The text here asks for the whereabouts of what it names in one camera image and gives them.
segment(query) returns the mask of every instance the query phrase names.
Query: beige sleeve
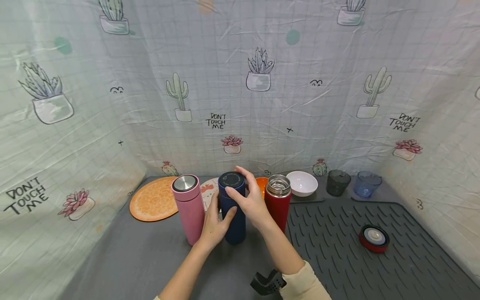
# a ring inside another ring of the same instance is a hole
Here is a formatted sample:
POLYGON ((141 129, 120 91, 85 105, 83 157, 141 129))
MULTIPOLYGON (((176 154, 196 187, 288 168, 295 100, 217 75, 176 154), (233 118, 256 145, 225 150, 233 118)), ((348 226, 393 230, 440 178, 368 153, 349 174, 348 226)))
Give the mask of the beige sleeve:
POLYGON ((280 289, 283 300, 332 300, 308 262, 298 273, 282 277, 287 282, 280 289))

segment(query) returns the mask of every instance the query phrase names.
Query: blue plastic cup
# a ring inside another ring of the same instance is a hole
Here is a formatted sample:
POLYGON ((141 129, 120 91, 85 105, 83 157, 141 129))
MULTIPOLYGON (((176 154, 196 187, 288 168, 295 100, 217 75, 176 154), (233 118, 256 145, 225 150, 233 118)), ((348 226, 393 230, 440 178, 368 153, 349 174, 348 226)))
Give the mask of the blue plastic cup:
POLYGON ((370 199, 380 184, 382 184, 382 177, 369 171, 360 171, 357 174, 353 191, 360 198, 370 199))

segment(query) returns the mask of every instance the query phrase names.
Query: white bowl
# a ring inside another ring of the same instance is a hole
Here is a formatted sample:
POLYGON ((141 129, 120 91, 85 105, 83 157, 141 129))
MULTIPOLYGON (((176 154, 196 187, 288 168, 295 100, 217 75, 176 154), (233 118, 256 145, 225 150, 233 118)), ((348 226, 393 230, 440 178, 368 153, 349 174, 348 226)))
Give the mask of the white bowl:
POLYGON ((318 188, 315 177, 302 171, 293 171, 287 175, 292 187, 292 193, 298 197, 310 196, 318 188))

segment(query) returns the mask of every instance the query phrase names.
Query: rubber drying mat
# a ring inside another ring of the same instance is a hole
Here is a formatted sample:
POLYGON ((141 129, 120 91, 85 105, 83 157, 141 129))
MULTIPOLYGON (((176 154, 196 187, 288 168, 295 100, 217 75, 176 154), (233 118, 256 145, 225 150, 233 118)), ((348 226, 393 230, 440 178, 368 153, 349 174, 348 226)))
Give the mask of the rubber drying mat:
POLYGON ((292 203, 288 228, 333 300, 480 299, 480 288, 400 204, 292 203), (390 236, 386 252, 375 254, 360 244, 365 224, 390 236))
POLYGON ((159 221, 178 212, 173 192, 170 188, 175 176, 154 180, 133 195, 130 213, 140 221, 159 221))

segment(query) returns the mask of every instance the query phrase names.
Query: black cup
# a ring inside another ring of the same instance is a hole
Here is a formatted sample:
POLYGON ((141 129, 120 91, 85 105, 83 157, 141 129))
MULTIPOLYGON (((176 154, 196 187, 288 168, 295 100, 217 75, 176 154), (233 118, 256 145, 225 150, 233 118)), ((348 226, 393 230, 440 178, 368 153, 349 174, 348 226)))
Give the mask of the black cup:
POLYGON ((341 196, 352 178, 341 170, 331 170, 328 172, 327 193, 332 196, 341 196))

